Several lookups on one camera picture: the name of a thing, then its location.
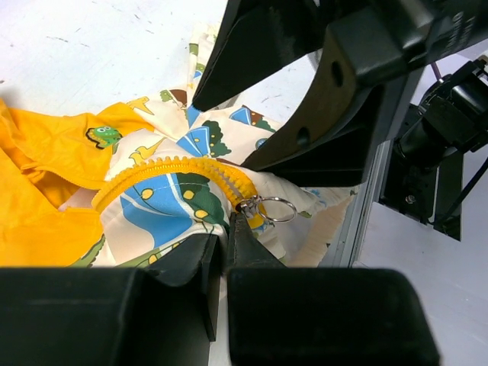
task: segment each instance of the white table surface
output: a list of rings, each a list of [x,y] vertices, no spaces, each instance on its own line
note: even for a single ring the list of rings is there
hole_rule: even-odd
[[[226,0],[0,0],[0,98],[43,114],[98,113],[186,83],[197,21],[220,22]],[[303,58],[238,103],[285,122],[314,75]],[[210,365],[228,365],[226,304]]]

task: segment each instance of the blue pattern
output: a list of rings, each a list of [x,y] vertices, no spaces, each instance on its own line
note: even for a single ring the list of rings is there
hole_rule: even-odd
[[[210,156],[210,128],[202,126],[184,135],[177,143],[178,146],[196,157]]]
[[[314,196],[316,196],[317,198],[319,198],[319,202],[321,204],[323,204],[325,207],[327,207],[327,202],[325,202],[322,198],[322,195],[320,193],[320,191],[316,188],[302,188],[304,191],[307,191],[311,194],[313,194]]]
[[[241,107],[237,111],[233,112],[229,118],[231,120],[236,120],[243,124],[251,124],[251,111],[246,107]]]
[[[195,108],[193,105],[190,105],[190,107],[188,107],[186,109],[186,117],[188,119],[188,126],[191,127],[193,126],[193,124],[195,123],[195,121],[197,120],[198,116],[201,114],[201,112]]]
[[[183,198],[176,184],[176,175],[160,175],[137,183],[124,192],[135,203],[120,196],[124,217],[151,234],[154,248],[174,240],[194,223],[180,204]]]

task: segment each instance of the black cable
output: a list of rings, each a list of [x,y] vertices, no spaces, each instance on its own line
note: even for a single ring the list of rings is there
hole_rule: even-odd
[[[429,222],[431,225],[438,226],[442,225],[447,219],[451,218],[452,214],[456,211],[459,205],[464,201],[464,199],[469,195],[469,193],[473,190],[474,186],[477,182],[483,177],[486,170],[488,170],[488,158],[486,158],[483,165],[478,169],[474,177],[469,181],[466,187],[463,188],[459,196],[454,200],[452,205],[448,208],[447,212],[440,217],[438,220],[435,220],[433,223]]]
[[[434,72],[435,78],[437,80],[442,79],[441,70],[439,70],[437,63],[431,63],[430,67],[432,67],[432,71]]]

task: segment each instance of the zipper pull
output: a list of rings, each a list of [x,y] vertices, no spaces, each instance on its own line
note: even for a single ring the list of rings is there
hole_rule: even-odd
[[[280,202],[282,204],[286,204],[290,209],[291,213],[285,217],[274,218],[266,215],[265,213],[261,212],[260,206],[266,201],[273,201],[273,202]],[[283,198],[279,197],[261,197],[259,195],[252,196],[246,200],[240,201],[236,206],[236,211],[244,214],[248,219],[252,219],[255,215],[261,216],[263,219],[267,221],[272,221],[274,223],[287,223],[292,221],[295,217],[297,217],[297,208],[294,204],[290,201],[287,201]]]

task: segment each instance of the cartoon dinosaur print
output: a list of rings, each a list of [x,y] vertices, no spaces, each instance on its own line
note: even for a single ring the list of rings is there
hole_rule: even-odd
[[[181,195],[194,211],[194,216],[211,225],[221,225],[229,232],[225,213],[219,198],[210,192],[210,179],[194,173],[177,173],[176,178],[181,187]]]
[[[154,152],[164,140],[165,137],[163,137],[160,141],[150,147],[139,146],[135,152],[130,154],[129,158],[131,158],[137,165],[139,165],[141,162],[154,155]]]
[[[307,219],[310,219],[310,218],[312,217],[312,214],[311,214],[311,213],[308,213],[308,212],[306,212],[306,211],[299,212],[298,214],[299,214],[300,216],[302,216],[302,217],[307,218]]]
[[[128,262],[122,263],[118,265],[117,267],[135,267],[135,268],[145,268],[163,257],[164,255],[168,254],[171,252],[173,249],[178,247],[180,245],[180,242],[175,242],[174,244],[171,244],[170,246],[165,247],[164,249],[161,248],[156,248],[153,249],[143,255],[140,255],[137,258],[131,259]]]
[[[190,54],[198,56],[198,44],[197,43],[190,43]]]
[[[203,63],[197,63],[197,67],[195,69],[195,74],[193,75],[193,79],[202,76],[204,71],[205,71],[205,65]]]
[[[148,109],[148,107],[146,106],[146,103],[149,101],[149,98],[147,97],[141,97],[139,99],[135,99],[133,101],[130,101],[127,103],[127,105],[129,107],[131,107],[132,109],[139,109],[143,112],[146,112],[147,114],[151,114],[152,116],[154,115],[153,112],[151,112],[150,109]]]
[[[173,101],[180,108],[186,108],[188,99],[185,90],[181,90],[181,89],[162,90],[159,93],[159,96],[161,97],[162,101]]]
[[[105,149],[122,138],[119,131],[110,126],[89,128],[85,135],[90,141],[96,143],[97,149]]]
[[[239,108],[237,111],[233,112],[229,118],[231,120],[237,120],[243,124],[248,124],[250,126],[262,128],[263,130],[267,130],[269,132],[276,132],[269,123],[263,119],[263,115],[257,112],[251,111],[245,105]]]
[[[197,120],[198,116],[200,116],[201,112],[195,108],[192,104],[188,106],[185,110],[186,119],[188,121],[188,126],[191,127]]]
[[[206,120],[184,135],[176,144],[193,156],[216,158],[232,152],[222,140],[223,134],[218,122]]]
[[[93,266],[93,262],[97,258],[98,253],[100,253],[101,249],[104,247],[104,244],[105,235],[102,235],[100,240],[98,240],[84,256],[74,262],[71,267],[90,268],[91,266]]]
[[[175,174],[136,183],[120,196],[120,203],[124,218],[152,236],[154,249],[178,241],[194,225],[193,211],[184,203]]]

